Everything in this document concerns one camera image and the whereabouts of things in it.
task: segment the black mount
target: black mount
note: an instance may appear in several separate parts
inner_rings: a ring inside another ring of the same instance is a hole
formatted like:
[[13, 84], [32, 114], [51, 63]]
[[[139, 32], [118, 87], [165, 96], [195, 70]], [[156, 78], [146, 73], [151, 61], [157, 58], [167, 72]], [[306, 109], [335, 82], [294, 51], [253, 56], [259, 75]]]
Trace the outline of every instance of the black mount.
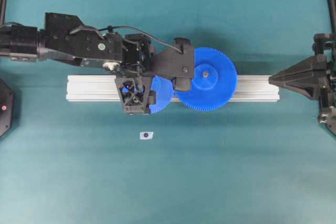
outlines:
[[[271, 76], [269, 83], [319, 101], [318, 122], [336, 135], [336, 0], [328, 0], [328, 6], [332, 33], [315, 34], [314, 56]], [[329, 61], [326, 50], [331, 51]]]

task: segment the black cable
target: black cable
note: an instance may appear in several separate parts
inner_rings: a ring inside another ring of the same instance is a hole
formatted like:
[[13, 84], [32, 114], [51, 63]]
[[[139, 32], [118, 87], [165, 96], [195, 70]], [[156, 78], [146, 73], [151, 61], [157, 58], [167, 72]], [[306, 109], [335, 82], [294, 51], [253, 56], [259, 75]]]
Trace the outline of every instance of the black cable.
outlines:
[[3, 28], [4, 26], [9, 26], [9, 25], [23, 26], [22, 24], [18, 22], [7, 22], [7, 23], [3, 23], [2, 25], [0, 25], [0, 28]]
[[163, 41], [161, 41], [161, 40], [155, 38], [154, 36], [152, 36], [152, 35], [150, 35], [150, 34], [148, 34], [148, 33], [145, 33], [144, 31], [139, 30], [139, 29], [137, 29], [137, 28], [135, 28], [135, 27], [132, 27], [132, 26], [112, 26], [112, 27], [106, 27], [106, 28], [100, 29], [99, 31], [104, 31], [104, 30], [107, 30], [108, 28], [112, 28], [112, 29], [130, 29], [130, 30], [137, 31], [137, 32], [139, 32], [139, 33], [141, 33], [141, 34], [143, 34], [143, 35], [146, 35], [147, 37], [149, 37], [149, 38], [151, 38], [151, 39], [157, 41], [158, 43], [161, 43], [161, 44], [163, 44], [163, 45], [165, 45], [165, 46], [167, 46], [167, 47], [170, 47], [170, 48], [175, 49], [176, 51], [178, 51], [179, 53], [182, 54], [182, 51], [181, 51], [180, 49], [178, 49], [177, 47], [174, 47], [174, 46], [172, 46], [172, 45], [170, 45], [170, 44], [168, 44], [168, 43], [165, 43], [165, 42], [163, 42]]

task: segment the teal surface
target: teal surface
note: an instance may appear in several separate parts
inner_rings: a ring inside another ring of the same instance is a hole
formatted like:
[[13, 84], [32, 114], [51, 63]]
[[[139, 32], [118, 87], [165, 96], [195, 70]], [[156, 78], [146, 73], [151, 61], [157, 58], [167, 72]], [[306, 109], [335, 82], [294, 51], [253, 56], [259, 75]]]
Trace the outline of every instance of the teal surface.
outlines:
[[[239, 74], [278, 72], [330, 31], [327, 0], [8, 0], [6, 19], [43, 28], [44, 12], [187, 37]], [[299, 94], [127, 116], [118, 103], [66, 101], [68, 74], [100, 70], [6, 60], [0, 70], [17, 95], [0, 141], [1, 224], [335, 223], [336, 142]]]

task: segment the small blue gear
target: small blue gear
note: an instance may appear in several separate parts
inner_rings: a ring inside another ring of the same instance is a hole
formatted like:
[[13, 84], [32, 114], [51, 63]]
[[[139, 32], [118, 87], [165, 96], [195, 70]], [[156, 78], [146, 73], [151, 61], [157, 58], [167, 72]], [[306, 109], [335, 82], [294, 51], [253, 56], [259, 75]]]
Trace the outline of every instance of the small blue gear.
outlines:
[[151, 114], [155, 114], [163, 110], [171, 102], [173, 97], [173, 85], [170, 80], [155, 76], [151, 90], [156, 92], [156, 104], [149, 105], [149, 108]]
[[222, 52], [207, 47], [195, 48], [195, 69], [191, 89], [176, 92], [187, 107], [198, 111], [216, 110], [235, 93], [237, 71]]

